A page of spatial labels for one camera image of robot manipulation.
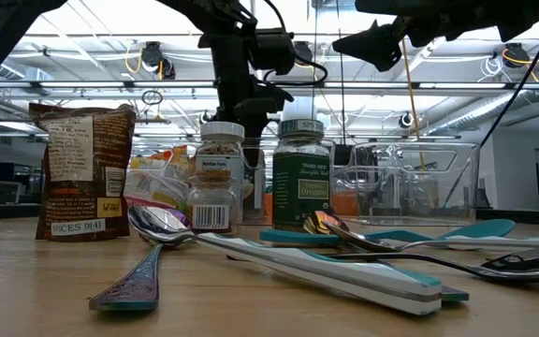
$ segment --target green label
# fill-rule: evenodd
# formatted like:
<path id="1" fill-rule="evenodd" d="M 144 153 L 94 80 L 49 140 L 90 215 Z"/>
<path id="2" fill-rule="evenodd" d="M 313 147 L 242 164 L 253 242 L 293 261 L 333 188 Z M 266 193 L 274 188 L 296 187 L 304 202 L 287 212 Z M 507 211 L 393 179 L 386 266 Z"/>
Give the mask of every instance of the green label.
<path id="1" fill-rule="evenodd" d="M 329 208 L 329 157 L 276 154 L 273 157 L 273 224 L 302 231 L 307 216 Z"/>
<path id="2" fill-rule="evenodd" d="M 329 182 L 299 179 L 299 198 L 329 199 Z"/>

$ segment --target plastic bin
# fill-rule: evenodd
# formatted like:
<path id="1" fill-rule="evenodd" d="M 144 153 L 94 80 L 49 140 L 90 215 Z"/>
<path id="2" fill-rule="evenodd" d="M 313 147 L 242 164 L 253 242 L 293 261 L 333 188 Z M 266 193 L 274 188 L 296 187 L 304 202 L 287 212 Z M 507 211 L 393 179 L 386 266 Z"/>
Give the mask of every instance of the plastic bin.
<path id="1" fill-rule="evenodd" d="M 469 225 L 475 218 L 478 169 L 477 144 L 358 144 L 349 165 L 333 174 L 334 193 L 356 205 L 346 212 L 335 207 L 335 212 L 377 227 Z"/>

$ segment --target white lid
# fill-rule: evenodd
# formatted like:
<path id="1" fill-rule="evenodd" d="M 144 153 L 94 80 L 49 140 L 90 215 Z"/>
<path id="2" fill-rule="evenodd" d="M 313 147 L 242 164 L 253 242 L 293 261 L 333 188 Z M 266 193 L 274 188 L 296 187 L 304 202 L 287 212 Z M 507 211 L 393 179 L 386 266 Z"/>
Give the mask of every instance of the white lid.
<path id="1" fill-rule="evenodd" d="M 200 132 L 201 137 L 226 135 L 244 139 L 244 126 L 230 122 L 207 122 L 201 126 Z"/>

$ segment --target orange object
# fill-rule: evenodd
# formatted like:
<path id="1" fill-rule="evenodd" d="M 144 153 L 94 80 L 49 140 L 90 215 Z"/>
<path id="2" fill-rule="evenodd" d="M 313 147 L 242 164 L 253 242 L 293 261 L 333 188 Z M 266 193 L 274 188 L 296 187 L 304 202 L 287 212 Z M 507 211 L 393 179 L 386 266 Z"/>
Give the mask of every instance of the orange object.
<path id="1" fill-rule="evenodd" d="M 266 215 L 269 216 L 271 219 L 271 210 L 272 210 L 272 201 L 273 201 L 273 194 L 272 193 L 266 193 L 265 196 L 263 196 L 263 203 L 266 210 Z"/>
<path id="2" fill-rule="evenodd" d="M 358 215 L 357 191 L 333 193 L 332 207 L 337 215 Z"/>

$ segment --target white handle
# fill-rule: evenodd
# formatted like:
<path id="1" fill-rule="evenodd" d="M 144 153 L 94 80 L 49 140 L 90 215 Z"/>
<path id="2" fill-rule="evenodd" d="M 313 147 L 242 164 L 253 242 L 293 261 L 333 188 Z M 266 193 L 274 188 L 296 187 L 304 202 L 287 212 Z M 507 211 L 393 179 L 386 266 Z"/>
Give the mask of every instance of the white handle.
<path id="1" fill-rule="evenodd" d="M 525 239 L 510 239 L 502 237 L 483 237 L 483 238 L 468 238 L 460 235 L 451 236 L 443 240 L 446 245 L 463 245 L 479 247 L 495 247 L 495 248 L 536 248 L 539 247 L 539 238 Z"/>
<path id="2" fill-rule="evenodd" d="M 296 248 L 266 247 L 243 239 L 201 234 L 198 241 L 230 256 L 415 315 L 441 307 L 440 280 L 380 263 L 343 262 Z"/>

